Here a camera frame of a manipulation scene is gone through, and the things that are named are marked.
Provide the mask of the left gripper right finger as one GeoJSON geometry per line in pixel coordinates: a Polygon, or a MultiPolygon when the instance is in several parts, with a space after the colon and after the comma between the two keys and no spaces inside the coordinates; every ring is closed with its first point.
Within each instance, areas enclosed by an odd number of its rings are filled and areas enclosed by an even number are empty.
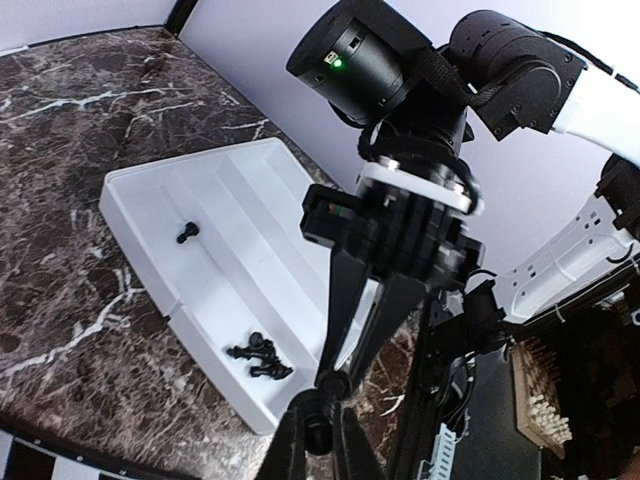
{"type": "Polygon", "coordinates": [[[338,403],[332,420],[333,478],[383,480],[385,473],[355,411],[338,403]]]}

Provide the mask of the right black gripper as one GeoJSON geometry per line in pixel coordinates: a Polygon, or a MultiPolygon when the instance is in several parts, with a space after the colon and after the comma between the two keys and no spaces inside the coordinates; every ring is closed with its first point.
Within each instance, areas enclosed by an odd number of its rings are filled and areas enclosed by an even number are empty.
{"type": "Polygon", "coordinates": [[[354,195],[320,184],[302,202],[303,237],[331,249],[327,334],[317,379],[335,368],[368,278],[380,283],[348,370],[359,385],[429,289],[456,290],[484,257],[464,219],[482,208],[465,184],[437,184],[397,163],[367,163],[354,195]]]}

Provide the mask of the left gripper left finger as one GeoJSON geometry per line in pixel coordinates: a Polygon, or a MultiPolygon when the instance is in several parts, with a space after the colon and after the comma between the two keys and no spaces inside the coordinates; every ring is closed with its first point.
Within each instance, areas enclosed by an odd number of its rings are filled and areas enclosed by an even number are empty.
{"type": "Polygon", "coordinates": [[[289,404],[255,480],[306,478],[306,453],[320,445],[320,392],[308,389],[289,404]]]}

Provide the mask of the white plastic tray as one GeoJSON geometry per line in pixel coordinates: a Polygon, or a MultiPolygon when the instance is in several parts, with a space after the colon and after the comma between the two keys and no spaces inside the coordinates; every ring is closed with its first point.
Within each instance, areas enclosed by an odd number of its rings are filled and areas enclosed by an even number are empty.
{"type": "Polygon", "coordinates": [[[329,252],[299,230],[312,181],[277,138],[109,172],[100,212],[160,313],[193,360],[259,435],[310,388],[327,332],[329,252]],[[200,233],[176,242],[187,222],[200,233]],[[284,380],[253,378],[234,359],[260,332],[284,380]]]}

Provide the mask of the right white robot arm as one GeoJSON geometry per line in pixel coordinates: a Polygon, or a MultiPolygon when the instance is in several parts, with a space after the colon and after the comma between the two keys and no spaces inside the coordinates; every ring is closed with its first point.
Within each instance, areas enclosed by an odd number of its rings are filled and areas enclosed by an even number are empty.
{"type": "Polygon", "coordinates": [[[353,388],[419,303],[449,292],[462,310],[433,332],[449,361],[502,346],[576,296],[639,244],[639,89],[576,44],[506,15],[465,15],[435,46],[383,1],[340,1],[287,71],[359,133],[364,165],[347,194],[319,184],[303,237],[330,251],[328,324],[315,384],[353,388]],[[465,221],[484,207],[461,158],[474,114],[504,142],[490,183],[510,200],[586,202],[530,256],[470,286],[483,258],[465,221]]]}

